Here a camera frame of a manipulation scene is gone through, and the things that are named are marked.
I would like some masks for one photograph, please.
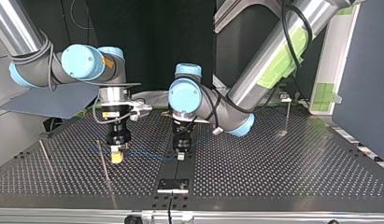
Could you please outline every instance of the dark background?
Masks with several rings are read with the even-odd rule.
[[[215,0],[76,0],[75,21],[90,29],[72,22],[72,0],[22,3],[56,51],[76,43],[122,49],[127,81],[143,84],[134,92],[168,90],[176,64],[184,62],[200,64],[202,81],[211,86]]]

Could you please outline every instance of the cable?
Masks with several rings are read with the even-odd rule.
[[[239,107],[238,105],[235,105],[231,100],[229,100],[227,97],[223,96],[222,94],[220,94],[220,92],[217,90],[217,89],[214,89],[214,91],[219,95],[219,97],[225,101],[228,105],[230,105],[232,108],[244,113],[244,114],[249,114],[249,113],[252,113],[253,110],[245,110],[241,107]]]
[[[194,122],[197,120],[197,116],[194,117],[194,119],[191,120],[191,122],[188,124],[188,126],[186,126],[185,129],[183,129],[182,131],[180,131],[179,133],[177,134],[182,134],[182,133],[185,133],[189,130],[189,128],[194,124]]]
[[[82,82],[85,82],[87,84],[91,84],[91,85],[94,85],[94,86],[103,86],[103,87],[134,87],[134,86],[140,86],[142,85],[141,83],[116,83],[116,84],[113,84],[113,83],[97,83],[97,82],[91,82],[91,81],[83,81],[83,80],[80,80]]]
[[[127,153],[127,156],[146,156],[146,157],[150,157],[152,159],[156,159],[156,160],[160,160],[160,161],[172,161],[177,156],[177,153],[175,153],[172,157],[161,157],[157,154],[150,153],[147,151],[143,151],[143,150],[135,151],[135,150],[133,150],[133,151],[129,151]]]
[[[76,0],[73,0],[72,2],[72,5],[70,5],[70,10],[69,10],[69,13],[70,13],[70,19],[72,20],[72,22],[80,29],[83,29],[83,30],[93,30],[93,28],[91,27],[84,27],[84,26],[81,26],[79,25],[76,21],[75,21],[75,18],[73,17],[73,6],[75,5],[75,2]]]
[[[298,60],[298,58],[296,56],[296,52],[294,50],[293,43],[292,43],[292,40],[291,40],[291,37],[290,37],[290,34],[289,34],[288,22],[287,22],[287,18],[286,18],[286,13],[287,13],[286,9],[288,8],[291,11],[295,12],[297,14],[297,16],[303,21],[303,23],[304,23],[304,25],[305,25],[305,27],[307,29],[308,40],[307,40],[307,44],[306,44],[306,50],[309,50],[310,45],[312,43],[312,28],[311,28],[310,23],[306,19],[305,15],[303,15],[303,12],[300,11],[299,8],[297,8],[295,6],[292,6],[292,5],[289,5],[288,2],[289,2],[289,0],[284,0],[284,2],[282,3],[282,8],[281,8],[282,28],[284,30],[284,35],[285,35],[285,37],[287,39],[287,43],[288,43],[289,50],[291,52],[291,56],[292,56],[293,61],[294,61],[295,65],[296,65],[296,69],[295,69],[295,72],[294,72],[294,74],[296,74],[297,71],[300,70],[301,64],[299,63],[299,60]],[[303,95],[302,91],[300,90],[299,86],[296,83],[296,78],[294,77],[294,75],[291,75],[291,76],[292,76],[293,82],[294,82],[294,84],[296,86],[296,89],[300,92],[300,94],[302,95],[302,97],[304,98],[306,103],[308,104],[308,107],[310,107],[309,102],[307,101],[307,99],[305,98],[305,96]]]
[[[172,216],[171,216],[171,204],[168,206],[168,223],[172,224]]]
[[[215,128],[219,128],[219,119],[218,119],[218,113],[216,111],[216,107],[212,101],[212,98],[211,96],[209,95],[208,91],[206,90],[206,87],[203,86],[201,83],[198,83],[198,82],[195,82],[197,83],[197,85],[200,87],[200,90],[202,90],[204,92],[204,95],[206,96],[206,98],[208,99],[209,101],[209,104],[211,105],[211,108],[212,108],[212,111],[211,113],[213,113],[213,116],[214,116],[214,119],[215,119]]]
[[[93,105],[92,105],[92,116],[93,118],[95,119],[95,122],[99,123],[99,124],[109,124],[109,123],[114,123],[114,122],[117,122],[117,121],[121,121],[122,119],[126,119],[128,118],[131,113],[128,113],[126,115],[123,115],[117,119],[111,119],[111,120],[105,120],[105,121],[102,121],[102,120],[99,120],[99,118],[96,116],[96,105],[98,104],[98,100],[99,100],[99,91],[98,91],[98,94],[96,95],[96,99],[95,101],[93,102]]]
[[[49,38],[47,37],[47,35],[40,30],[40,33],[43,35],[43,38],[44,38],[44,44],[42,46],[42,48],[34,53],[33,55],[31,56],[27,56],[27,57],[14,57],[14,56],[11,56],[11,55],[8,55],[8,57],[15,63],[15,64],[18,64],[18,65],[24,65],[24,64],[28,64],[28,63],[32,63],[34,61],[36,61],[37,59],[39,59],[41,56],[43,56],[44,54],[46,54],[47,52],[50,53],[49,55],[49,69],[48,69],[48,83],[49,83],[49,89],[51,91],[55,91],[56,88],[57,88],[57,85],[54,84],[52,85],[52,60],[55,60],[58,64],[61,64],[60,61],[58,60],[57,58],[57,55],[54,53],[54,45],[51,43],[51,41],[49,41]]]
[[[337,220],[333,219],[328,222],[328,224],[340,224]]]
[[[268,96],[268,98],[267,98],[266,102],[264,103],[264,105],[262,105],[261,107],[259,107],[259,108],[255,109],[255,110],[253,110],[254,113],[259,112],[259,111],[263,110],[265,107],[268,106],[268,104],[270,103],[271,99],[273,99],[274,94],[275,94],[276,91],[278,90],[279,83],[281,83],[281,81],[279,81],[279,82],[276,84],[275,88],[273,89],[273,91],[272,91],[272,92],[270,93],[270,95]]]
[[[2,58],[6,58],[7,57],[7,55],[5,55],[5,56],[0,56],[0,59],[2,59]]]

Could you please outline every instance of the silver cylinder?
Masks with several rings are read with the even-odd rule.
[[[294,5],[308,19],[315,37],[339,9],[350,7],[350,2],[349,0],[297,0]],[[290,34],[304,27],[303,21],[294,12],[290,11],[287,17]],[[269,89],[258,85],[258,81],[286,44],[282,23],[279,22],[230,89],[228,97],[233,103],[243,109],[251,110],[264,98]]]
[[[43,39],[16,0],[0,0],[0,40],[12,56],[37,52]]]
[[[102,105],[121,105],[130,101],[126,87],[104,87],[99,89]]]

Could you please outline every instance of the small yellow object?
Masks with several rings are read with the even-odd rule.
[[[123,160],[122,152],[112,152],[112,163],[119,164]]]

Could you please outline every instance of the gray panel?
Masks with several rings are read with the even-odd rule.
[[[384,159],[384,0],[362,3],[333,119]]]
[[[56,91],[34,88],[15,97],[1,108],[24,114],[71,119],[84,109],[98,93],[98,86],[86,83],[60,85]]]

